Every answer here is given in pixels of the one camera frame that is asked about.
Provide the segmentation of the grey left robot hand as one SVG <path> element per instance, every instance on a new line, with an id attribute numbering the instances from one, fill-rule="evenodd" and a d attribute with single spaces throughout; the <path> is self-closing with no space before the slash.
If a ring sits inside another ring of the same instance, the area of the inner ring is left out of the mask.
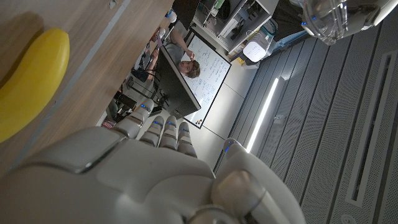
<path id="1" fill-rule="evenodd" d="M 306 0 L 302 27 L 327 45 L 377 26 L 397 0 Z"/>

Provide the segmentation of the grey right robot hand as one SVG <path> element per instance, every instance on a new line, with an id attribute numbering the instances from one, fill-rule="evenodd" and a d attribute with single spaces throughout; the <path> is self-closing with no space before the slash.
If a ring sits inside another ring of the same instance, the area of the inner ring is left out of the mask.
<path id="1" fill-rule="evenodd" d="M 235 139 L 213 172 L 187 123 L 157 117 L 152 100 L 112 129 L 82 129 L 1 179 L 2 223 L 304 223 L 281 179 Z"/>

